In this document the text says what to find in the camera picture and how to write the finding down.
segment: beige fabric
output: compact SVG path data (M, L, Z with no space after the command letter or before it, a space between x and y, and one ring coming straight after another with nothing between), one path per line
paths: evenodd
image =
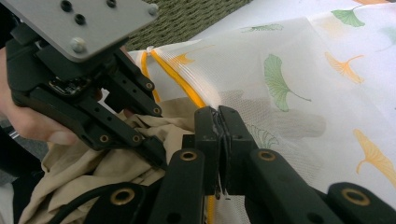
M177 99L160 104L163 118L135 115L125 120L143 135L156 135L166 149L167 159L181 149L183 134L193 132L195 106L189 99ZM82 142L66 147L54 145L44 158L44 177L35 187L20 223L48 223L60 208L78 195L103 185L131 181L150 185L164 171L151 167L132 150L94 151ZM83 204L63 223L81 223L92 203Z

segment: screw hole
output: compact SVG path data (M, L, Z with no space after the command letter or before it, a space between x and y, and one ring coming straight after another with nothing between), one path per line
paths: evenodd
M110 201L115 205L124 205L134 198L132 189L118 189L111 194Z
M155 114L160 114L161 113L161 109L160 108L154 108L153 109Z
M65 12L69 12L72 10L72 4L69 1L63 0L61 2L61 8Z
M185 151L183 153L181 153L180 158L183 161L193 161L195 159L197 159L197 154L195 152L192 151Z
M83 24L85 24L85 17L81 14L77 14L75 16L75 21L78 25L83 25Z
M135 136L132 138L132 140L133 140L134 142L139 142L139 141L140 141L139 135L135 135Z
M274 161L276 156L269 151L259 151L259 158L264 161Z
M341 193L343 194L345 199L356 205L367 206L370 204L370 199L360 190L343 189Z
M307 215L308 219L315 224L321 224L324 223L323 217L316 213L308 213Z
M115 7L117 5L116 0L107 0L106 3L109 7Z
M107 135L102 135L102 136L100 136L100 141L103 142L103 143L108 142L109 139L110 139L110 138L109 138Z
M146 84L146 87L147 87L149 90L151 90L151 89L152 89L152 84L151 84L151 83L147 83L147 84Z

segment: ginkgo leaf print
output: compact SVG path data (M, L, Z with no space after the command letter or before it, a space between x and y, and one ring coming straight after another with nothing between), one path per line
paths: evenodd
M356 17L355 12L353 11L355 8L357 8L357 7L354 7L350 10L334 10L334 11L332 11L332 14L338 20L340 20L343 24L351 25L354 27L360 27L360 26L365 25L364 22L360 21Z
M337 71L339 74L348 77L355 83L362 83L364 81L364 78L358 76L349 65L352 60L363 57L363 55L353 57L348 61L342 63L335 60L329 52L325 52L324 54L326 55L326 59L329 62L330 66L335 69L335 71Z
M297 95L288 87L282 76L281 65L282 61L275 55L270 54L268 58L264 61L264 80L268 86L271 95L274 97L276 106L280 110L288 112L289 107L286 102L286 96L288 92L291 92L295 96L306 101L311 100L305 99Z
M281 30L283 30L283 26L281 24L274 23L263 26L253 26L250 27L249 30L244 31L243 33L253 32L253 31L281 31Z
M381 152L381 150L360 130L355 129L353 133L361 144L361 148L363 148L365 155L365 159L361 161L356 168L356 173L359 173L364 162L369 162L384 176L386 176L390 183L392 183L392 185L396 188L396 171L393 167L392 161L388 159Z
M277 139L267 132L266 130L261 130L254 125L246 124L247 130L253 136L256 141L259 141L257 144L260 148L271 149L271 145L278 145L279 142Z
M396 45L396 27L385 27L380 30L384 35L386 35L390 40L390 46L381 49L379 51L390 49Z
M206 46L206 47L203 47L203 48L200 48L200 49L206 49L206 48L209 48L209 47L213 47L213 45ZM186 65L186 64L195 62L195 60L187 58L187 54L195 52L195 51L200 50L200 49L194 49L192 51L185 52L185 53L177 55L176 57L171 58L169 60L169 65L171 65L177 71L180 70L181 65Z

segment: metal mounting plate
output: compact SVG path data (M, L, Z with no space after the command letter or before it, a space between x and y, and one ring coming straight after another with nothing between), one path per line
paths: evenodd
M61 8L62 0L0 0L73 62L91 58L157 18L152 13L155 6L140 0L109 1L116 6L110 7L107 0L69 0L72 9L67 12ZM85 18L84 24L76 23L77 15ZM80 52L73 50L72 42L82 47Z

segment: black cable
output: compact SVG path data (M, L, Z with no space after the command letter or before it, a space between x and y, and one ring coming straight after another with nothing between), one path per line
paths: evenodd
M59 224L61 223L67 216L70 215L76 208L80 207L87 201L97 198L105 193L110 188L117 186L118 184L111 184L102 186L96 189L91 189L81 195L79 195L76 199L65 205L56 215L53 217L49 224Z

